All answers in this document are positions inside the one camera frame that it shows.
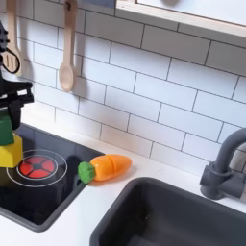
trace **wooden utensil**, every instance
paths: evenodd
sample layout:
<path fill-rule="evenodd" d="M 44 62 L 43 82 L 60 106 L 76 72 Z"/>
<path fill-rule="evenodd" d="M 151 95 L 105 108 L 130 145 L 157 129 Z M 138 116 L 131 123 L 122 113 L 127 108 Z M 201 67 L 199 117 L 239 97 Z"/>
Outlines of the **wooden utensil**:
<path fill-rule="evenodd" d="M 16 0 L 6 0 L 6 9 L 8 16 L 8 39 L 10 40 L 8 49 L 11 50 L 14 55 L 10 52 L 5 52 L 3 54 L 4 65 L 11 73 L 15 73 L 20 65 L 17 72 L 21 74 L 22 56 L 17 45 Z"/>
<path fill-rule="evenodd" d="M 64 4 L 64 10 L 64 55 L 59 75 L 62 89 L 68 92 L 72 89 L 77 79 L 76 68 L 73 64 L 75 24 L 78 10 L 77 0 L 67 0 Z"/>

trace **gray faucet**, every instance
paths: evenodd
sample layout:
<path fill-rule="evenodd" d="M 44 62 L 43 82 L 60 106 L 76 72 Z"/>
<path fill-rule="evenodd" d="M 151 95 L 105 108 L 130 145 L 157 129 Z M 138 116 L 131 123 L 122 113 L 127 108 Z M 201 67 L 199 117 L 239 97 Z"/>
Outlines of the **gray faucet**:
<path fill-rule="evenodd" d="M 201 192 L 211 200 L 225 195 L 240 198 L 245 188 L 246 176 L 233 172 L 229 167 L 235 150 L 246 142 L 246 128 L 228 136 L 222 144 L 216 161 L 205 167 L 200 185 Z"/>

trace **toy vegetable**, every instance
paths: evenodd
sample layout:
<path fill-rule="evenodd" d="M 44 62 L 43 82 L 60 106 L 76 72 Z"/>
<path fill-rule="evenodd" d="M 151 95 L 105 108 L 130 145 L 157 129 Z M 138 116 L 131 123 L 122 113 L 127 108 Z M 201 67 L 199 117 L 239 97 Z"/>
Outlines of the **toy vegetable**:
<path fill-rule="evenodd" d="M 90 163 L 82 162 L 78 167 L 80 179 L 88 184 L 94 181 L 107 181 L 124 174 L 132 165 L 131 159 L 119 155 L 104 155 Z"/>

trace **white wall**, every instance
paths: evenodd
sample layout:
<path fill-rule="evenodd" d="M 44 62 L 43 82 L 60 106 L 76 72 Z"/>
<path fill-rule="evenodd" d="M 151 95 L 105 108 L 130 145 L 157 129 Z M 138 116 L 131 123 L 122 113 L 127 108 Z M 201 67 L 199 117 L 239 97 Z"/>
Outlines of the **white wall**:
<path fill-rule="evenodd" d="M 65 93 L 58 2 L 18 0 L 23 76 L 36 96 L 24 115 L 197 175 L 227 135 L 246 127 L 245 39 L 79 2 L 78 80 Z M 0 11 L 6 25 L 5 1 Z M 244 149 L 232 163 L 240 172 Z"/>

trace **black stovetop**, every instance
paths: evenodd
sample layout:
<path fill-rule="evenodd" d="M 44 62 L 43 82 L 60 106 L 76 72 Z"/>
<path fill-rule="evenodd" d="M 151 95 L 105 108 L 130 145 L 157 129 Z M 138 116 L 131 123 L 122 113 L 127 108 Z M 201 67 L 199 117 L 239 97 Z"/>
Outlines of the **black stovetop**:
<path fill-rule="evenodd" d="M 14 169 L 0 168 L 0 214 L 43 232 L 85 187 L 80 162 L 104 154 L 24 125 L 16 133 L 24 159 Z"/>

